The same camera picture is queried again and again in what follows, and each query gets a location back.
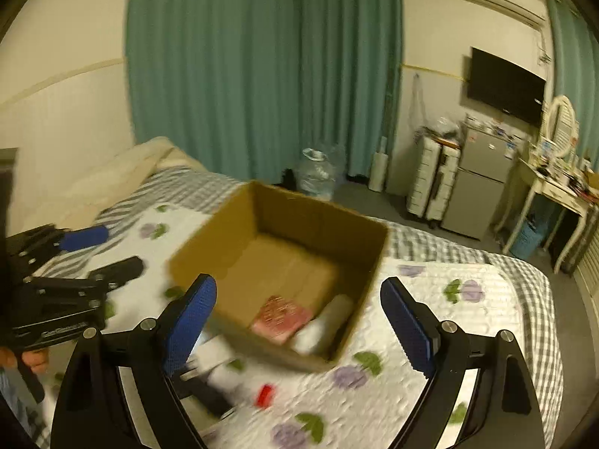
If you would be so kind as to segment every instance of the blue gripper pad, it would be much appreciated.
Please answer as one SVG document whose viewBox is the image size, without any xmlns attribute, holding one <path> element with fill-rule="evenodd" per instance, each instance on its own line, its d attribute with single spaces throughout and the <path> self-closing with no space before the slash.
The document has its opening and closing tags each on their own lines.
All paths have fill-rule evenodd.
<svg viewBox="0 0 599 449">
<path fill-rule="evenodd" d="M 77 251 L 106 243 L 108 238 L 109 229 L 106 226 L 92 226 L 91 228 L 65 232 L 58 247 L 62 251 Z"/>
<path fill-rule="evenodd" d="M 185 295 L 171 302 L 160 315 L 165 349 L 162 367 L 167 376 L 173 376 L 188 360 L 215 303 L 216 281 L 201 274 Z"/>
<path fill-rule="evenodd" d="M 397 277 L 381 284 L 380 303 L 412 368 L 432 377 L 441 340 L 437 318 L 426 305 L 412 298 Z"/>
</svg>

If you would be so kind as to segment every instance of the human hand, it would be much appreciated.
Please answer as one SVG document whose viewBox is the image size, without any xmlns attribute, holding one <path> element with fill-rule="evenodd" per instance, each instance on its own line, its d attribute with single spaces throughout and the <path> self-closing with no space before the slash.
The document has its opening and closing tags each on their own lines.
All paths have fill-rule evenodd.
<svg viewBox="0 0 599 449">
<path fill-rule="evenodd" d="M 48 348 L 36 351 L 25 351 L 22 355 L 23 362 L 31 368 L 33 373 L 40 375 L 48 368 Z M 16 368 L 17 358 L 14 353 L 0 346 L 0 367 Z"/>
</svg>

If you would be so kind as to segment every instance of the vanity table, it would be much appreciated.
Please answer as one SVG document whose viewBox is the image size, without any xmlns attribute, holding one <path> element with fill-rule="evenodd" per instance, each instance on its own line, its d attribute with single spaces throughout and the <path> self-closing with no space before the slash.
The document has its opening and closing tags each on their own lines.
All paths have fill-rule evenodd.
<svg viewBox="0 0 599 449">
<path fill-rule="evenodd" d="M 536 168 L 528 164 L 525 160 L 519 159 L 516 167 L 516 176 L 514 176 L 513 180 L 511 181 L 507 206 L 505 208 L 501 221 L 499 221 L 499 223 L 495 226 L 495 233 L 498 233 L 503 228 L 503 226 L 505 225 L 505 221 L 507 220 L 507 217 L 510 214 L 514 200 L 514 195 L 516 193 L 516 186 L 518 182 L 517 178 L 522 180 L 526 185 L 530 186 L 530 189 L 528 191 L 528 195 L 526 196 L 524 207 L 522 208 L 522 211 L 520 211 L 520 216 L 518 217 L 516 227 L 511 232 L 510 238 L 507 240 L 507 243 L 505 244 L 501 252 L 503 254 L 507 254 L 507 252 L 510 250 L 511 246 L 514 244 L 514 241 L 516 241 L 516 238 L 520 233 L 520 229 L 522 228 L 524 220 L 528 215 L 534 196 L 537 194 L 541 194 L 546 198 L 550 199 L 551 201 L 562 206 L 562 211 L 559 214 L 558 221 L 550 235 L 547 237 L 547 240 L 543 246 L 545 250 L 549 248 L 549 245 L 553 241 L 553 238 L 555 237 L 555 234 L 559 229 L 559 225 L 561 224 L 564 218 L 565 211 L 573 211 L 579 216 L 576 229 L 572 233 L 572 236 L 570 237 L 568 242 L 565 244 L 562 252 L 559 254 L 557 262 L 555 262 L 555 267 L 553 268 L 553 271 L 554 273 L 558 273 L 559 267 L 568 255 L 568 252 L 570 251 L 571 247 L 576 243 L 576 241 L 580 238 L 580 235 L 582 234 L 585 228 L 586 214 L 591 205 L 589 202 L 585 201 L 585 199 L 576 195 L 576 193 L 569 187 L 562 186 L 557 181 L 553 180 L 551 177 L 545 177 L 539 174 L 536 171 Z"/>
</svg>

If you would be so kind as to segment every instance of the gray floor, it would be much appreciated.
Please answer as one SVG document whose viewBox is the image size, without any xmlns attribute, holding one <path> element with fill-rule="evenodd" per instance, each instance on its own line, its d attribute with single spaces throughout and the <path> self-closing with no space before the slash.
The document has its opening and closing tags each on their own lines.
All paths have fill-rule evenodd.
<svg viewBox="0 0 599 449">
<path fill-rule="evenodd" d="M 367 216 L 430 231 L 467 247 L 501 253 L 491 232 L 478 241 L 442 229 L 430 230 L 424 223 L 406 219 L 405 198 L 375 193 L 361 184 L 345 183 L 335 192 L 334 199 L 338 204 Z M 589 320 L 576 283 L 561 272 L 555 275 L 549 256 L 537 251 L 529 262 L 541 270 L 551 283 L 564 364 L 564 397 L 552 446 L 561 448 L 585 415 L 597 392 L 595 358 Z"/>
</svg>

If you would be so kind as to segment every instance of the white quilt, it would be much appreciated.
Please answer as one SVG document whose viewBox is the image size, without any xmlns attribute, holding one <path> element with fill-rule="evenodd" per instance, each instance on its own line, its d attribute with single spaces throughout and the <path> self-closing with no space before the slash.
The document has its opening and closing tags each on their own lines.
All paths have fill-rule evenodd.
<svg viewBox="0 0 599 449">
<path fill-rule="evenodd" d="M 207 218 L 173 205 L 152 207 L 124 240 L 93 257 L 86 272 L 132 255 L 146 262 L 142 277 L 110 293 L 116 314 L 105 332 L 131 329 L 143 318 L 161 313 L 166 305 L 163 292 L 169 286 L 165 262 Z M 481 335 L 494 336 L 509 329 L 524 351 L 516 292 L 495 266 L 385 259 L 338 367 L 327 373 L 306 374 L 243 358 L 243 376 L 248 383 L 259 381 L 276 387 L 273 406 L 264 411 L 249 405 L 238 407 L 232 417 L 221 422 L 217 436 L 210 441 L 211 449 L 389 447 L 426 381 L 411 368 L 380 305 L 380 284 L 394 276 L 439 319 L 451 319 L 466 332 Z M 474 380 L 475 372 L 468 372 L 453 423 L 448 424 L 438 447 L 454 443 Z M 147 422 L 137 424 L 143 414 L 133 416 L 142 442 L 158 447 L 148 433 Z"/>
</svg>

